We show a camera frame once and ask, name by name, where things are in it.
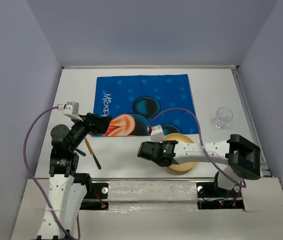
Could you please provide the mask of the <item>yellow round plate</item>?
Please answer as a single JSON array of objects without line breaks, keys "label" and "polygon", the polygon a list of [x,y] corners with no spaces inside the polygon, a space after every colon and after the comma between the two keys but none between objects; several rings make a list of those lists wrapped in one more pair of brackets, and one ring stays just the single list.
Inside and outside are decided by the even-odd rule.
[{"label": "yellow round plate", "polygon": [[[181,133],[170,133],[165,136],[166,141],[177,141],[186,144],[193,144],[194,141]],[[190,161],[190,158],[186,159],[188,155],[186,153],[178,153],[174,158],[176,160],[176,164],[172,164],[167,167],[168,170],[171,171],[174,175],[184,175],[191,171],[197,163],[195,161]]]}]

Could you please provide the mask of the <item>clear plastic cup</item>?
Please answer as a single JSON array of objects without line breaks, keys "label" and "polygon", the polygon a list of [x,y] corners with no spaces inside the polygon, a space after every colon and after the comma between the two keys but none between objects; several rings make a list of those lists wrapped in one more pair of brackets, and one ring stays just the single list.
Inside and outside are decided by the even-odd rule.
[{"label": "clear plastic cup", "polygon": [[230,123],[233,117],[234,114],[229,108],[220,107],[217,109],[215,116],[213,118],[213,125],[217,129],[223,129]]}]

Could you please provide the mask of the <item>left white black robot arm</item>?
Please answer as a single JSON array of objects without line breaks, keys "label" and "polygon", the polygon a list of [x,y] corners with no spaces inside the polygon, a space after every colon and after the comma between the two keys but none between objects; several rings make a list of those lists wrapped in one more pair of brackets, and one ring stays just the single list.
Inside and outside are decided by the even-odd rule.
[{"label": "left white black robot arm", "polygon": [[37,233],[38,240],[69,240],[84,198],[92,193],[88,173],[78,173],[75,152],[87,135],[106,133],[112,117],[87,113],[72,120],[73,126],[56,125],[50,132],[48,204]]}]

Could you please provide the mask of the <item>blue Mickey placemat cloth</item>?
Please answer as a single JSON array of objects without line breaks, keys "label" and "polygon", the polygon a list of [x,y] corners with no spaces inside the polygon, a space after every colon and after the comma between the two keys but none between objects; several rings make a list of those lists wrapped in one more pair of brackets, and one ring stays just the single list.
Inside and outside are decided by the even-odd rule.
[{"label": "blue Mickey placemat cloth", "polygon": [[156,125],[165,135],[199,132],[187,74],[100,76],[93,113],[112,117],[105,137],[147,136]]}]

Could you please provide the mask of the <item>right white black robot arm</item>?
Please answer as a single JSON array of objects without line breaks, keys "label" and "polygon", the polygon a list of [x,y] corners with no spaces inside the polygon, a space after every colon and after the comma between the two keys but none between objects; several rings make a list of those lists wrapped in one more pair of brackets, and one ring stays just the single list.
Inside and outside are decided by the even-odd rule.
[{"label": "right white black robot arm", "polygon": [[261,149],[239,134],[204,145],[177,140],[145,141],[137,156],[160,167],[211,163],[217,169],[211,184],[212,192],[217,196],[225,195],[234,187],[245,188],[245,180],[261,178]]}]

